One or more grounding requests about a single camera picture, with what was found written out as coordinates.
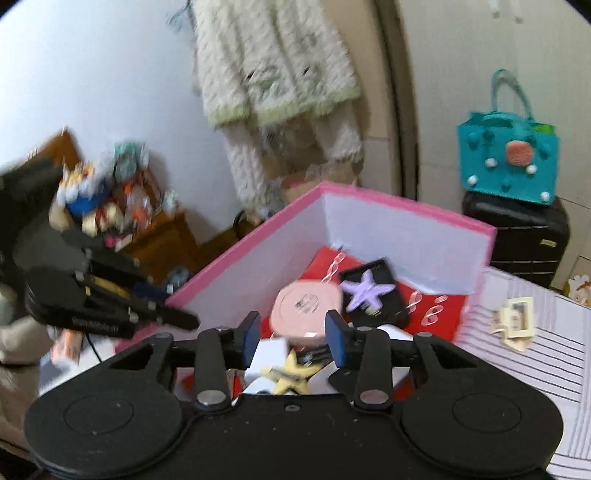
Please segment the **yellow star hair clip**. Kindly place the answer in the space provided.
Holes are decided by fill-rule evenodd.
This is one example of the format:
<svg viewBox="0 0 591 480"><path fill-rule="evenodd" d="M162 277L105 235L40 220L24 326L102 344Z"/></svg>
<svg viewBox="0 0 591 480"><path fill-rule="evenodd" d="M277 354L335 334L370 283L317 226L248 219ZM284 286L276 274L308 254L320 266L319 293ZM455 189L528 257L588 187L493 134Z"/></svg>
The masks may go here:
<svg viewBox="0 0 591 480"><path fill-rule="evenodd" d="M322 370L322 364L302 366L297 363L297 354L290 351L283 366L266 367L260 370L260 374L270 379L276 385L273 387L273 395L308 395L311 393L308 387L308 379Z"/></svg>

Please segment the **cream rectangular hair claw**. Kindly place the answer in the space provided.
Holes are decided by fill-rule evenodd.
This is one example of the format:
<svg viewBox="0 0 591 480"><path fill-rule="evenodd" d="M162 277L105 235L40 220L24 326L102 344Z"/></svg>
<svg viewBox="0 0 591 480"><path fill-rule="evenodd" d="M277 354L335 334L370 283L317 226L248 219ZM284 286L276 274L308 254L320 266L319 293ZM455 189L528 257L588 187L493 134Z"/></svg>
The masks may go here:
<svg viewBox="0 0 591 480"><path fill-rule="evenodd" d="M507 347L521 353L525 352L536 335L534 299L508 299L494 314L490 333L500 335Z"/></svg>

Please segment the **beige wardrobe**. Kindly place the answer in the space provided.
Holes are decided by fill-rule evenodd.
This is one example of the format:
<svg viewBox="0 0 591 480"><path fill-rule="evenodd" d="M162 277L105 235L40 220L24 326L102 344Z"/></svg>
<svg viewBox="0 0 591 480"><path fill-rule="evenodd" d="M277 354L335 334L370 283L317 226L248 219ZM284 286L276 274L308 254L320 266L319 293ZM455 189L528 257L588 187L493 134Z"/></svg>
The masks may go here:
<svg viewBox="0 0 591 480"><path fill-rule="evenodd" d="M522 113L506 69L535 118L560 138L556 192L570 241L552 284L590 269L590 25L565 1L329 1L363 97L361 184L459 211L456 129L493 106Z"/></svg>

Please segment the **purple starfish hair clip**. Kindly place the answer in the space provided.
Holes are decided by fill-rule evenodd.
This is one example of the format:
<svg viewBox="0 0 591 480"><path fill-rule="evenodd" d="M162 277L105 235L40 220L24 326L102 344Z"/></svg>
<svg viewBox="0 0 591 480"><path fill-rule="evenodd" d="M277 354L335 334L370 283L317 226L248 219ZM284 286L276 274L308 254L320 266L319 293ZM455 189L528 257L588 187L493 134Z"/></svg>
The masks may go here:
<svg viewBox="0 0 591 480"><path fill-rule="evenodd" d="M349 294L351 299L346 305L346 312L351 313L367 304L370 309L379 311L383 308L381 297L396 290L394 284L380 284L374 281L372 271L366 270L360 282L344 280L339 284L343 293Z"/></svg>

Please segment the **cream knitted cardigan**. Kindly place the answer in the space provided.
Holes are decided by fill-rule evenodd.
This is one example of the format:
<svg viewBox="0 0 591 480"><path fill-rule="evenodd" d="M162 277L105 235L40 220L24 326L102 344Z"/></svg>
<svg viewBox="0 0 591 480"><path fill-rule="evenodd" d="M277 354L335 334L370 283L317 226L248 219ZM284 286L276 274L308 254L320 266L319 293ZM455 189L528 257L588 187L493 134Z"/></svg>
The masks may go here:
<svg viewBox="0 0 591 480"><path fill-rule="evenodd" d="M321 2L193 1L190 10L193 78L243 208L279 207L280 189L263 168L267 129L304 120L329 162L363 159L353 110L362 90Z"/></svg>

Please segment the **black rubber tray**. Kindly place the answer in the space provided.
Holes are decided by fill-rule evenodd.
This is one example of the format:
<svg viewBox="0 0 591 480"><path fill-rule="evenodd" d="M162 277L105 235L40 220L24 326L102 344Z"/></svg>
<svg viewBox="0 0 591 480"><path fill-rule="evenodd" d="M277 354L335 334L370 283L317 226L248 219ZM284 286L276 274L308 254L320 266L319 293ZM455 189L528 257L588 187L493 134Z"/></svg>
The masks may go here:
<svg viewBox="0 0 591 480"><path fill-rule="evenodd" d="M342 316L356 327L410 324L407 304L400 292L394 270L379 259L339 273Z"/></svg>

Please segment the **cluttered wooden side cabinet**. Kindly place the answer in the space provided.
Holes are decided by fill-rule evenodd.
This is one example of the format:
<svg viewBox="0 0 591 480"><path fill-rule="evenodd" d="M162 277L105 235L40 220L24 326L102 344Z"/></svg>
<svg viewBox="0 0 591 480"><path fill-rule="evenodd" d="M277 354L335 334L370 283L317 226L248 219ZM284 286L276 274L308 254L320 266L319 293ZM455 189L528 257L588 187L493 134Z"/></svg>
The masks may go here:
<svg viewBox="0 0 591 480"><path fill-rule="evenodd" d="M105 174L93 196L50 203L48 220L55 230L73 227L100 246L129 255L157 282L178 269L189 275L199 270L199 246L185 210L174 191L158 185L145 143L122 141L102 159L85 161L75 137L64 128L27 158L53 160L63 175L60 182L68 188Z"/></svg>

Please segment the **pink storage box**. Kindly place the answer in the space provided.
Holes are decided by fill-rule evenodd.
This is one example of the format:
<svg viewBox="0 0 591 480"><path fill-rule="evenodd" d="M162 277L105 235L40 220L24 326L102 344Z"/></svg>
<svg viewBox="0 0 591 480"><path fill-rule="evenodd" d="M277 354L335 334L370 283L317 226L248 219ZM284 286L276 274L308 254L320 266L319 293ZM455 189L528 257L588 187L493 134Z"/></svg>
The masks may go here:
<svg viewBox="0 0 591 480"><path fill-rule="evenodd" d="M322 183L193 276L169 303L200 317L202 329L266 318L277 294L322 248L362 264L386 259L397 281L428 294L465 295L461 321L483 286L494 227L416 201Z"/></svg>

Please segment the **black suitcase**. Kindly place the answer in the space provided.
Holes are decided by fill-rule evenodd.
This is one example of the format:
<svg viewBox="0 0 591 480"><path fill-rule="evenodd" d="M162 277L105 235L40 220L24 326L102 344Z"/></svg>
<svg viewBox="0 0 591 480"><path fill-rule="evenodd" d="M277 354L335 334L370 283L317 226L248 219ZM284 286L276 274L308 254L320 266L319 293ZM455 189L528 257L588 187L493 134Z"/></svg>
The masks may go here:
<svg viewBox="0 0 591 480"><path fill-rule="evenodd" d="M544 288L551 285L571 236L560 199L540 205L467 192L462 212L497 229L492 267Z"/></svg>

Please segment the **teal felt handbag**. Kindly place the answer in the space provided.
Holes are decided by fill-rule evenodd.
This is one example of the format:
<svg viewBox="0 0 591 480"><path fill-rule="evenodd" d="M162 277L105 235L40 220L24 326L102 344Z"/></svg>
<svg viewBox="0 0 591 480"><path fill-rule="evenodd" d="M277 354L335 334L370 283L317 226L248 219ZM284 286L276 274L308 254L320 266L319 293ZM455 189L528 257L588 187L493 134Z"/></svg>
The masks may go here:
<svg viewBox="0 0 591 480"><path fill-rule="evenodd" d="M498 91L509 86L525 114L499 109ZM457 127L460 179L467 191L540 205L556 196L560 139L536 121L517 77L506 69L491 80L491 110L473 112Z"/></svg>

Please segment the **orange patterned gift bag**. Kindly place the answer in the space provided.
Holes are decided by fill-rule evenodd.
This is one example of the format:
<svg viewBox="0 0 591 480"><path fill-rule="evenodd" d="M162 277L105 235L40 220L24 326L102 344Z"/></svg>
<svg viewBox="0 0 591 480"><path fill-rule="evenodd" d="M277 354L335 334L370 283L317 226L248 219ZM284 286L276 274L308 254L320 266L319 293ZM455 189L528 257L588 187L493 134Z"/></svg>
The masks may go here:
<svg viewBox="0 0 591 480"><path fill-rule="evenodd" d="M565 292L575 303L585 307L591 306L591 281L588 275L575 275L569 279Z"/></svg>

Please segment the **striped white table cloth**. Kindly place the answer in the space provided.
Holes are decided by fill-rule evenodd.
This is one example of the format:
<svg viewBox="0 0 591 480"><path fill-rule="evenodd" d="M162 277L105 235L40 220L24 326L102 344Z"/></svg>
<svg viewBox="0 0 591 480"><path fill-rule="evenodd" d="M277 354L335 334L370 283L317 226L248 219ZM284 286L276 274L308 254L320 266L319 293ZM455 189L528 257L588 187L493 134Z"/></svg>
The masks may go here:
<svg viewBox="0 0 591 480"><path fill-rule="evenodd" d="M524 352L491 333L491 320L508 299L533 299L536 335ZM508 273L489 268L478 301L456 343L546 394L559 408L564 433L549 464L557 479L590 477L590 310Z"/></svg>

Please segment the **pink round compact case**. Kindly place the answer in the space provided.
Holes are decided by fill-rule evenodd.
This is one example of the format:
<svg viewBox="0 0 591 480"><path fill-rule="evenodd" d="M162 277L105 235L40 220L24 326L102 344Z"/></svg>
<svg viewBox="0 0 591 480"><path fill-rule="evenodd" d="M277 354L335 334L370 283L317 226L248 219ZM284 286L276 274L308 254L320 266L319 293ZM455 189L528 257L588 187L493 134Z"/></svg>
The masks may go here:
<svg viewBox="0 0 591 480"><path fill-rule="evenodd" d="M297 347L325 345L325 315L341 312L342 290L332 282L297 280L280 290L270 312L273 334Z"/></svg>

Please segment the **white power adapter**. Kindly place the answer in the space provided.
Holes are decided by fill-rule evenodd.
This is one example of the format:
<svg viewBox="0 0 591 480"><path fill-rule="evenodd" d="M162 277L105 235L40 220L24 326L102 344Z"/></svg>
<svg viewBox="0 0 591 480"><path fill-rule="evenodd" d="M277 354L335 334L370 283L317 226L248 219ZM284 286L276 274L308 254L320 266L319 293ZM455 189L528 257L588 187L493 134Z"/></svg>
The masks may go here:
<svg viewBox="0 0 591 480"><path fill-rule="evenodd" d="M276 381L267 378L263 370L281 368L286 363L290 348L286 339L271 338L259 341L252 364L245 370L245 394L271 394L276 388Z"/></svg>

